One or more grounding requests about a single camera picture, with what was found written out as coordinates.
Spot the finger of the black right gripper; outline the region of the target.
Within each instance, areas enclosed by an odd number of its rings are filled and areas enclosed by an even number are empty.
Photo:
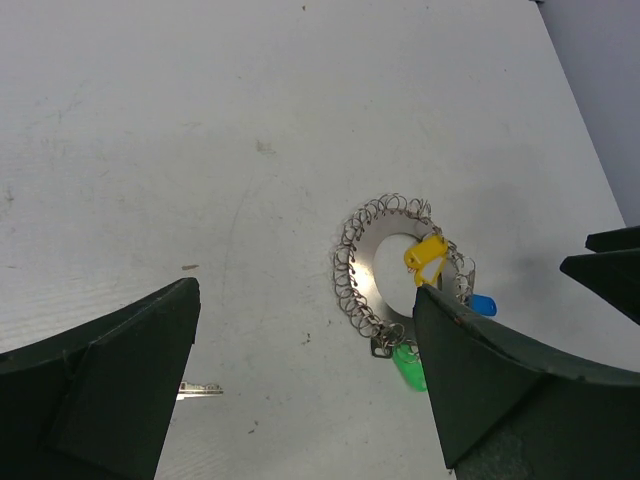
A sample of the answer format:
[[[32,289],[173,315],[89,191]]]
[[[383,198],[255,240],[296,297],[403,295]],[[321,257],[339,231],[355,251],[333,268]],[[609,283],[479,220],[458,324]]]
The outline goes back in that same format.
[[[589,254],[566,257],[560,271],[639,323],[639,227],[590,234]]]

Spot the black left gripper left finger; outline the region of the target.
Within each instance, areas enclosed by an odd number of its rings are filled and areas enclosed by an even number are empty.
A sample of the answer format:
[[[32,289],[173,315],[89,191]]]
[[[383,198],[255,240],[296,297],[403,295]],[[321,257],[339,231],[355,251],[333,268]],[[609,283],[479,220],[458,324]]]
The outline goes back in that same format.
[[[153,478],[200,311],[182,278],[2,353],[2,478]]]

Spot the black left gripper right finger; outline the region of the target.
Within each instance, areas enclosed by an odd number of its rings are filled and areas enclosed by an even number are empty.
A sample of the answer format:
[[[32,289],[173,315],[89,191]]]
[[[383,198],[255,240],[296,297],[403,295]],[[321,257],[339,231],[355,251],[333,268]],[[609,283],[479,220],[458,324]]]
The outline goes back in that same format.
[[[418,289],[413,319],[458,478],[638,478],[638,373],[550,347],[432,287]]]

